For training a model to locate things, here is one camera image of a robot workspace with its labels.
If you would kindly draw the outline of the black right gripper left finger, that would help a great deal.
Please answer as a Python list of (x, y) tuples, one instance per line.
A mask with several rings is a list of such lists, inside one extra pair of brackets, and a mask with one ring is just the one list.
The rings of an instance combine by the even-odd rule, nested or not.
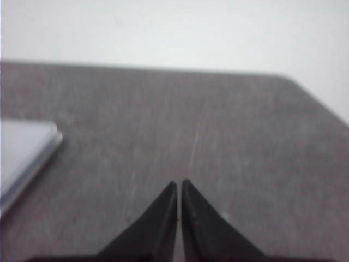
[(170, 182), (145, 212), (99, 253), (41, 256), (28, 261), (172, 261), (177, 231), (177, 185)]

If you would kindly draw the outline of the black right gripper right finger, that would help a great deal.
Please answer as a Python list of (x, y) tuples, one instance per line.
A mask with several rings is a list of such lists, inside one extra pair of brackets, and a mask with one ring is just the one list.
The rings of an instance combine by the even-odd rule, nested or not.
[(225, 221), (190, 180), (182, 182), (181, 192), (186, 261), (331, 261), (265, 254)]

